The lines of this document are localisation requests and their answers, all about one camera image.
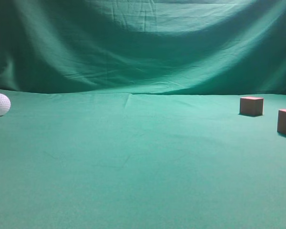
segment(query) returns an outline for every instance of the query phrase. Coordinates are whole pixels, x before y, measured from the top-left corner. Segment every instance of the green tablecloth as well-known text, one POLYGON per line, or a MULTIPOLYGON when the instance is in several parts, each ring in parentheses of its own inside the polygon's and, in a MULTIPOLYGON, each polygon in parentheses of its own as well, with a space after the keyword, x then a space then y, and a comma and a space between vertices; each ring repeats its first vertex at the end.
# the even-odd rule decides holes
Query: green tablecloth
POLYGON ((286 229, 286 95, 0 92, 0 229, 286 229))

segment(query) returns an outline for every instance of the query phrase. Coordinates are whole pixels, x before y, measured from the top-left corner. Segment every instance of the green fabric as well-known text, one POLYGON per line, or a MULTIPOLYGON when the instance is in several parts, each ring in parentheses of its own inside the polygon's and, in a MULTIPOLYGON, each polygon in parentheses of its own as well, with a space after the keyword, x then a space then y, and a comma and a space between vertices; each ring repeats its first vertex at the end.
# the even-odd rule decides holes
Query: green fabric
POLYGON ((286 229, 286 95, 0 92, 0 229, 286 229))
POLYGON ((286 93, 286 0, 0 0, 0 89, 286 93))

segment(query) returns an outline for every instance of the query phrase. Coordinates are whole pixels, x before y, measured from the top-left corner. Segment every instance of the green backdrop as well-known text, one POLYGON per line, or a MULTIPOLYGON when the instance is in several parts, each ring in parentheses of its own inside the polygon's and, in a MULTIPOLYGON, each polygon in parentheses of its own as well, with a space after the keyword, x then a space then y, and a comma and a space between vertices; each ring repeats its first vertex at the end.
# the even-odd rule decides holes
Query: green backdrop
POLYGON ((286 93, 286 0, 0 0, 0 89, 286 93))

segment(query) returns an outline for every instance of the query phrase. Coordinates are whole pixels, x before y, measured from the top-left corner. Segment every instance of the green floor cloth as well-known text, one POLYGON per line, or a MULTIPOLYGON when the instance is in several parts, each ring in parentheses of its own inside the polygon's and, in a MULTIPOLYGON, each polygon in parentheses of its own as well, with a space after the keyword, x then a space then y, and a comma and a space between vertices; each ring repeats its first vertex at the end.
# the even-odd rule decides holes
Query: green floor cloth
POLYGON ((0 92, 0 229, 286 229, 286 95, 0 92))

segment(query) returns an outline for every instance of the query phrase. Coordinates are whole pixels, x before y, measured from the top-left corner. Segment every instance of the green cloth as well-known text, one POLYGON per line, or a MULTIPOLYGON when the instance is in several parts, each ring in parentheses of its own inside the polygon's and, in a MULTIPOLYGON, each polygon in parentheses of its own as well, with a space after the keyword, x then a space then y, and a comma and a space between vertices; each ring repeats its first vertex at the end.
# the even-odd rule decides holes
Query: green cloth
POLYGON ((286 95, 0 92, 0 229, 286 229, 286 95))
POLYGON ((0 89, 286 93, 286 0, 0 0, 0 89))

